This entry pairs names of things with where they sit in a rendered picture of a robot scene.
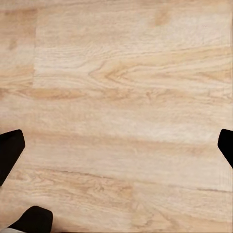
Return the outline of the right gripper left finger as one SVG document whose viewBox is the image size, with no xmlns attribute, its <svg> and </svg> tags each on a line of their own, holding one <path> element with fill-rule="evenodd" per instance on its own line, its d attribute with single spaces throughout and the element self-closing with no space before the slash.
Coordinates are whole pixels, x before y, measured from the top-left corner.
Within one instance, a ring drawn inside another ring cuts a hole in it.
<svg viewBox="0 0 233 233">
<path fill-rule="evenodd" d="M 0 134 L 0 187 L 24 149 L 21 129 Z"/>
</svg>

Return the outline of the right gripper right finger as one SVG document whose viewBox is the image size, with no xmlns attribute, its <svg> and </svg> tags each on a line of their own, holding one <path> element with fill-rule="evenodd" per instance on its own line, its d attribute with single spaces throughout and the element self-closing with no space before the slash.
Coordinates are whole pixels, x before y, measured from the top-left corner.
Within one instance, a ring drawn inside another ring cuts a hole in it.
<svg viewBox="0 0 233 233">
<path fill-rule="evenodd" d="M 225 158 L 233 167 L 233 131 L 222 129 L 217 144 Z"/>
</svg>

